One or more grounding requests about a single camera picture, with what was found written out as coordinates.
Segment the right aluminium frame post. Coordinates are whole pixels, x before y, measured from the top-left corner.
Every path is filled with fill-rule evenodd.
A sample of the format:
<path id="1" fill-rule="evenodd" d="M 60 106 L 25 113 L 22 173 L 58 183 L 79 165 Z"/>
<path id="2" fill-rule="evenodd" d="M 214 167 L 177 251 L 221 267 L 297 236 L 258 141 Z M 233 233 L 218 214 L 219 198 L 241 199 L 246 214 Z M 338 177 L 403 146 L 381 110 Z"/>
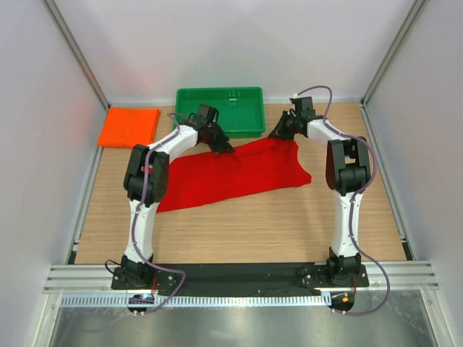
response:
<path id="1" fill-rule="evenodd" d="M 412 32 L 412 28 L 415 26 L 415 23 L 418 21 L 422 11 L 426 8 L 428 0 L 414 0 L 411 7 L 407 11 L 402 23 L 399 26 L 391 44 L 389 45 L 386 54 L 381 60 L 378 68 L 373 75 L 370 84 L 363 95 L 360 105 L 362 108 L 366 108 L 366 105 L 371 100 L 373 94 L 380 85 L 384 75 L 387 73 L 388 69 L 394 62 L 394 59 L 399 54 L 402 46 L 405 44 L 409 34 Z"/>

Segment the green plastic tray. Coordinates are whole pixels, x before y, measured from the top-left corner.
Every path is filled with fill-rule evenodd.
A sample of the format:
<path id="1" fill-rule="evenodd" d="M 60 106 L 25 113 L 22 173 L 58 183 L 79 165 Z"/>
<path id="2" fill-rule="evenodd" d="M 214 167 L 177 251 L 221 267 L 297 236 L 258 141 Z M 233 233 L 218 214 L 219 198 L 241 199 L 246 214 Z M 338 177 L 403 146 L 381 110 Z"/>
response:
<path id="1" fill-rule="evenodd" d="M 266 130 L 260 87 L 181 88 L 177 91 L 177 113 L 195 112 L 201 104 L 218 109 L 218 123 L 230 138 L 259 138 Z"/>

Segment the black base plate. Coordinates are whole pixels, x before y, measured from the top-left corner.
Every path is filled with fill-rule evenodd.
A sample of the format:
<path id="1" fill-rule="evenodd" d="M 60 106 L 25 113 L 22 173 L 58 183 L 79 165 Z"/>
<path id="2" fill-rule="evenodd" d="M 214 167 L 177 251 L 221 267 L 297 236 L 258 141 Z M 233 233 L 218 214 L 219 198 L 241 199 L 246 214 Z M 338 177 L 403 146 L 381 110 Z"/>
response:
<path id="1" fill-rule="evenodd" d="M 186 278 L 177 296 L 196 297 L 271 297 L 305 296 L 321 288 L 367 288 L 364 265 L 356 270 L 335 273 L 327 264 L 316 262 L 283 263 L 190 263 L 159 264 L 173 273 L 146 264 L 123 265 L 114 269 L 113 290 L 156 289 L 170 295 Z"/>

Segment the left aluminium frame post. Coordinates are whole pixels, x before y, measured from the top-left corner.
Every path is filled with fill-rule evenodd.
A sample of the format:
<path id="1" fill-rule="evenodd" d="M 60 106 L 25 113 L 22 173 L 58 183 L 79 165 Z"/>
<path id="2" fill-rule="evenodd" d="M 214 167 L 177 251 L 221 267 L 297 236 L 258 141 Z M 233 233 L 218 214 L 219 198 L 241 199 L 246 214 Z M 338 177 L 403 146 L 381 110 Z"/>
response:
<path id="1" fill-rule="evenodd" d="M 68 49 L 70 50 L 71 54 L 73 55 L 75 61 L 77 62 L 78 67 L 84 74 L 86 80 L 88 81 L 91 89 L 95 93 L 95 96 L 99 100 L 100 104 L 106 109 L 109 109 L 109 102 L 104 95 L 104 92 L 98 83 L 87 59 L 84 57 L 84 54 L 76 41 L 72 31 L 70 30 L 69 25 L 67 24 L 63 14 L 61 13 L 59 7 L 57 6 L 56 2 L 53 0 L 42 0 L 44 7 L 46 8 L 47 12 L 49 13 L 52 21 L 54 22 L 57 30 L 59 31 L 60 35 L 64 39 Z"/>

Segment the folded orange t shirt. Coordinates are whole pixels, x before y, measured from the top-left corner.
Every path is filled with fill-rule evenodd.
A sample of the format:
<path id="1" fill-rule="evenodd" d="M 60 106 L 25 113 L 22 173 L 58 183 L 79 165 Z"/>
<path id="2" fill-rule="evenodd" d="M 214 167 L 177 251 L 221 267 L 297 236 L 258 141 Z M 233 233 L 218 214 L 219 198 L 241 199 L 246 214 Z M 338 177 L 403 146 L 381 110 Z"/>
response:
<path id="1" fill-rule="evenodd" d="M 155 137 L 160 115 L 157 108 L 110 107 L 97 146 L 133 148 L 149 145 Z"/>

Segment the red t shirt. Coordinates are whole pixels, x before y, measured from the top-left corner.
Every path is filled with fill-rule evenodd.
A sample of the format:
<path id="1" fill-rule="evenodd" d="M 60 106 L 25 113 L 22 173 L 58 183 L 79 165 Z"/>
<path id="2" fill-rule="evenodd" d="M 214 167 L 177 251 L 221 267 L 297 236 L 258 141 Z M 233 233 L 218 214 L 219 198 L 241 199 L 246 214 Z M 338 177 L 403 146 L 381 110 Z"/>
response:
<path id="1" fill-rule="evenodd" d="M 312 181 L 298 161 L 293 140 L 263 138 L 235 148 L 233 153 L 182 156 L 169 168 L 166 196 L 159 213 L 209 205 L 251 194 Z"/>

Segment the aluminium front rail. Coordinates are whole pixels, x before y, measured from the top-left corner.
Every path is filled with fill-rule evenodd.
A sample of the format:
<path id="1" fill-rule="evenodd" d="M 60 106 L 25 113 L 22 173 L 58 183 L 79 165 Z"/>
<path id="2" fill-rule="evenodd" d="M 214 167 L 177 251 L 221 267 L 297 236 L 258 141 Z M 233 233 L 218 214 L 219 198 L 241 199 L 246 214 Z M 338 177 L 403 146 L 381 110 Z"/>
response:
<path id="1" fill-rule="evenodd" d="M 437 288 L 438 281 L 428 261 L 381 262 L 392 289 Z M 107 292 L 112 274 L 104 265 L 54 265 L 44 285 L 45 294 Z"/>

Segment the aluminium frame post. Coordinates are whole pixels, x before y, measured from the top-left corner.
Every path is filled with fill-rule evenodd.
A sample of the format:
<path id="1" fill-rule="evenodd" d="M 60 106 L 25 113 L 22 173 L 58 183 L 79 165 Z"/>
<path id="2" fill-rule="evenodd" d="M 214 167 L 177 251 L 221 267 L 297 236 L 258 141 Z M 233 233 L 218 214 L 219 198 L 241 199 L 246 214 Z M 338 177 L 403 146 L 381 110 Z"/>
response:
<path id="1" fill-rule="evenodd" d="M 100 104 L 106 109 L 109 109 L 109 102 L 104 95 L 104 92 L 98 83 L 87 59 L 84 57 L 84 54 L 76 41 L 72 31 L 70 30 L 69 25 L 67 24 L 63 14 L 61 13 L 59 7 L 57 6 L 56 2 L 53 0 L 42 0 L 44 7 L 46 8 L 47 12 L 49 13 L 52 21 L 54 22 L 57 30 L 59 31 L 60 35 L 64 39 L 68 49 L 70 50 L 71 54 L 73 55 L 75 61 L 77 62 L 78 67 L 84 74 L 86 80 L 88 81 L 91 89 L 95 93 L 95 96 L 99 100 Z"/>
<path id="2" fill-rule="evenodd" d="M 411 7 L 407 11 L 402 23 L 399 26 L 391 44 L 389 45 L 386 54 L 381 60 L 378 68 L 373 75 L 370 84 L 363 95 L 360 105 L 362 108 L 366 108 L 366 105 L 371 100 L 373 94 L 380 85 L 384 75 L 387 73 L 388 69 L 394 62 L 394 59 L 399 54 L 402 46 L 405 44 L 409 34 L 412 32 L 412 28 L 415 26 L 415 23 L 418 21 L 422 11 L 426 8 L 428 0 L 414 0 Z"/>

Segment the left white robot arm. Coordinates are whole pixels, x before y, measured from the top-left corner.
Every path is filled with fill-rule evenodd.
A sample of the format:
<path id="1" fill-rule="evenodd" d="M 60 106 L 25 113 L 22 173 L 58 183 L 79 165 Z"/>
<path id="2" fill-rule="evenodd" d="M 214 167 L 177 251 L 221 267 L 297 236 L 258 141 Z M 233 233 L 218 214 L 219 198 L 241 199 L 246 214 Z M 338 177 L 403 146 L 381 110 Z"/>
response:
<path id="1" fill-rule="evenodd" d="M 129 241 L 113 271 L 113 289 L 144 289 L 163 269 L 153 263 L 153 228 L 156 212 L 166 196 L 170 164 L 201 143 L 215 153 L 233 153 L 229 138 L 218 124 L 219 111 L 199 105 L 189 115 L 169 113 L 175 128 L 161 140 L 136 145 L 129 157 L 123 186 L 130 206 Z"/>

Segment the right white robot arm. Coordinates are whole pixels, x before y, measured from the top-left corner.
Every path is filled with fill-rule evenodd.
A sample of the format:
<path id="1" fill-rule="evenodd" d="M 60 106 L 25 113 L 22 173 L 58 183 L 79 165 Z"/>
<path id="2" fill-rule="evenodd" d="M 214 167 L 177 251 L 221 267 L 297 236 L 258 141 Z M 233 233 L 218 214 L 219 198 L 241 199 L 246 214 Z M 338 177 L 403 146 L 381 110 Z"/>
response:
<path id="1" fill-rule="evenodd" d="M 283 141 L 301 134 L 326 149 L 325 178 L 334 193 L 334 238 L 324 265 L 309 263 L 298 270 L 306 288 L 369 286 L 358 228 L 363 189 L 371 179 L 368 144 L 363 137 L 349 137 L 315 114 L 311 97 L 294 96 L 293 108 L 284 111 L 270 138 Z"/>

